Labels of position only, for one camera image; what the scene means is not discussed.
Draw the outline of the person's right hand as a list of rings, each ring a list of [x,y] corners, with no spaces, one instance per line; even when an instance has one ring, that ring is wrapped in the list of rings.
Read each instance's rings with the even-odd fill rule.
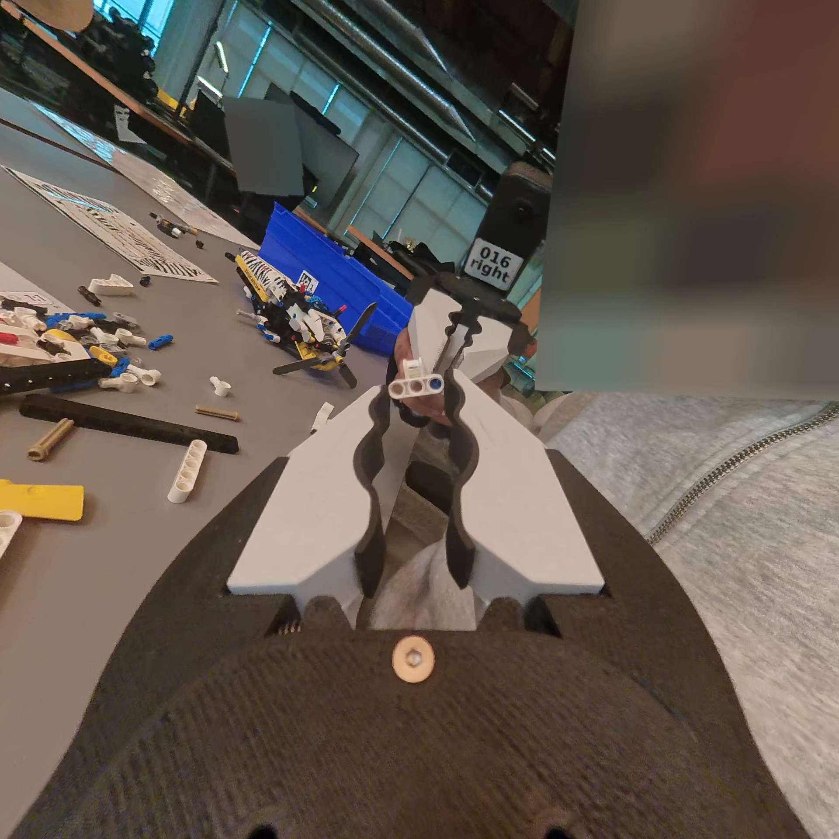
[[[404,378],[405,362],[414,360],[414,353],[409,338],[409,329],[401,330],[394,348],[393,359],[396,365],[395,379]],[[456,407],[454,399],[459,395],[457,387],[450,387],[453,382],[446,382],[446,390],[443,395],[427,395],[408,398],[403,401],[408,411],[420,417],[428,419],[431,423],[452,427],[453,410]]]

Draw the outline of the partly built lego plane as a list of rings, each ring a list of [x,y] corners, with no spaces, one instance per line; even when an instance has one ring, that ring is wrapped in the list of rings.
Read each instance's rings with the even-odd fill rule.
[[[272,373],[284,376],[299,371],[337,372],[354,389],[357,378],[347,365],[347,353],[372,318],[377,304],[372,302],[350,330],[341,324],[346,309],[330,310],[301,282],[285,274],[254,253],[225,253],[234,263],[243,281],[252,312],[249,319],[262,337],[294,357],[292,362],[275,367]]]

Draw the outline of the lego instruction booklet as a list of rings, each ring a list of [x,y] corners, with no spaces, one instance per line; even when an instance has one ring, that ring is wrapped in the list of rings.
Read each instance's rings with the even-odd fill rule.
[[[45,309],[48,315],[59,312],[73,312],[54,295],[39,288],[34,282],[24,278],[19,272],[1,262],[1,299],[14,300],[14,306],[30,309]]]

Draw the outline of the black lego beam with holes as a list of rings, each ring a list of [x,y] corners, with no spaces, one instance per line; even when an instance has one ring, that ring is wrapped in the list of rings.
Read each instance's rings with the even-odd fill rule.
[[[1,396],[87,383],[111,375],[111,366],[94,358],[1,368]]]

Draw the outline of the small white lego connector beam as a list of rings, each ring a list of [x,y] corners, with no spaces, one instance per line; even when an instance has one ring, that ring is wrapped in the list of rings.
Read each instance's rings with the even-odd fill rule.
[[[396,401],[405,401],[442,394],[445,385],[439,392],[431,392],[427,389],[425,382],[429,376],[438,376],[444,381],[444,378],[438,372],[428,371],[421,358],[404,360],[401,372],[388,385],[390,398]]]

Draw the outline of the pile of small lego pieces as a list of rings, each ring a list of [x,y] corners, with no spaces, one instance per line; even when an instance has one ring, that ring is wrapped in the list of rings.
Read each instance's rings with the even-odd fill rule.
[[[14,300],[1,302],[1,322],[26,327],[44,338],[54,336],[72,339],[88,351],[90,358],[111,366],[111,375],[107,378],[29,393],[73,393],[91,388],[131,393],[142,386],[151,388],[160,384],[162,373],[144,366],[135,354],[142,349],[157,350],[168,346],[173,340],[172,336],[165,335],[150,341],[141,334],[137,323],[120,313],[113,317],[100,311],[48,315],[45,309],[17,307],[15,303]]]

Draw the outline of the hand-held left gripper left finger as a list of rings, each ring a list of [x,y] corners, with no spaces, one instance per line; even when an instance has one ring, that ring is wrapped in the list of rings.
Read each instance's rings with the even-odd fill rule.
[[[344,614],[358,614],[383,573],[373,483],[387,430],[388,394],[375,386],[289,453],[228,577],[229,593],[289,595],[299,612],[329,596]]]

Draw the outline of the short white lego liftarm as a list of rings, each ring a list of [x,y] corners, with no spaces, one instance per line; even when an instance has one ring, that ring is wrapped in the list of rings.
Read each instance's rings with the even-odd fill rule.
[[[194,490],[207,450],[208,446],[204,440],[193,440],[186,448],[184,457],[167,493],[167,500],[170,503],[181,504],[188,500]]]

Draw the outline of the yellow lego panel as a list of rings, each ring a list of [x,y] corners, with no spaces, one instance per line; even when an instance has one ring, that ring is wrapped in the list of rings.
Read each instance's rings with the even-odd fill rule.
[[[78,522],[83,515],[85,488],[65,485],[27,485],[1,480],[1,511],[25,518]]]

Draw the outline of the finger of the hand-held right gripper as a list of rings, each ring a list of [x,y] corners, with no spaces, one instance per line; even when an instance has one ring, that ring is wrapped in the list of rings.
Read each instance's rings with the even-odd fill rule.
[[[458,369],[472,382],[494,375],[508,360],[513,329],[500,321],[478,321],[480,330],[471,333],[465,346],[467,324],[456,324],[445,345],[445,370]]]
[[[412,358],[420,359],[425,372],[434,372],[452,327],[451,315],[461,311],[462,304],[437,288],[431,288],[425,298],[414,306],[408,323]]]

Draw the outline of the plain black lego beam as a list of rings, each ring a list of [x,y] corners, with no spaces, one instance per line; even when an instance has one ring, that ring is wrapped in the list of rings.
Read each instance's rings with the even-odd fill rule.
[[[199,440],[204,442],[210,451],[230,455],[239,452],[238,440],[233,435],[79,403],[48,394],[26,395],[18,407],[18,412],[30,419],[54,423],[69,419],[79,428],[176,446],[188,446]]]

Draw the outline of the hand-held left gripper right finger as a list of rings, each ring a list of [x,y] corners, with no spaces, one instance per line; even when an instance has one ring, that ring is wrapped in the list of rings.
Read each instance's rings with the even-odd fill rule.
[[[603,573],[545,447],[461,372],[446,372],[449,453],[457,478],[446,561],[485,603],[595,595]]]

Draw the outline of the black and white sticker sheet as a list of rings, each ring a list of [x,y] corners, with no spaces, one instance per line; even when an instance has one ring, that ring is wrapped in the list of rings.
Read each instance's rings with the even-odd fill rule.
[[[141,275],[199,284],[218,283],[205,270],[176,253],[114,205],[7,166],[3,166],[2,170],[123,258]]]

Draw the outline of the blue plastic bin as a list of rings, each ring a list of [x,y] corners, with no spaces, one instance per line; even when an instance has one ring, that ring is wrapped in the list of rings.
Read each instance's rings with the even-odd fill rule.
[[[258,256],[292,280],[312,280],[313,293],[328,309],[345,306],[343,326],[351,326],[375,303],[377,309],[356,343],[383,356],[392,354],[413,308],[341,246],[275,203]]]

